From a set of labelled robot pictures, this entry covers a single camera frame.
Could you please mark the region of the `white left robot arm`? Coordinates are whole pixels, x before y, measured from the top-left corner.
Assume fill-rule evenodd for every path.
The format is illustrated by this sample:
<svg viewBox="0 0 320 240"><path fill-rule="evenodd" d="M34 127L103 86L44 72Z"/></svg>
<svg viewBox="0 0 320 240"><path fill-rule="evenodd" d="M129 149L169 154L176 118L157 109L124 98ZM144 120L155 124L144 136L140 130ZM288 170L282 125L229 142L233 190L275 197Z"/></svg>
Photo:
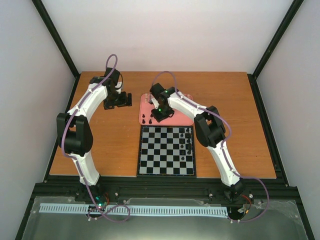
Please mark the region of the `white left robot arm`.
<svg viewBox="0 0 320 240"><path fill-rule="evenodd" d="M122 91L123 76L107 67L103 76L94 76L78 103L56 117L57 141L62 154L72 159L79 181L88 185L86 195L92 201L103 198L104 188L97 184L98 173L91 154L93 134L90 120L100 104L105 110L132 106L132 94Z"/></svg>

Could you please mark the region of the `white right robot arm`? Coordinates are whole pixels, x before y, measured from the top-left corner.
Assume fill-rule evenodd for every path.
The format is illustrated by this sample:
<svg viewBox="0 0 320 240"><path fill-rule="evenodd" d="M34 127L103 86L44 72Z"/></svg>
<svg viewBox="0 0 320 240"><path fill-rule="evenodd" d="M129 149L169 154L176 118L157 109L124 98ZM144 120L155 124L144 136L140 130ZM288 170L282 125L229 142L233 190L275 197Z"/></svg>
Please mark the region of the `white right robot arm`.
<svg viewBox="0 0 320 240"><path fill-rule="evenodd" d="M163 88L159 83L149 90L151 102L155 106L151 114L157 122L170 118L175 110L192 119L198 142L206 147L218 167L221 182L233 193L240 193L245 184L229 154L226 143L224 120L214 107L200 105L186 97L174 87Z"/></svg>

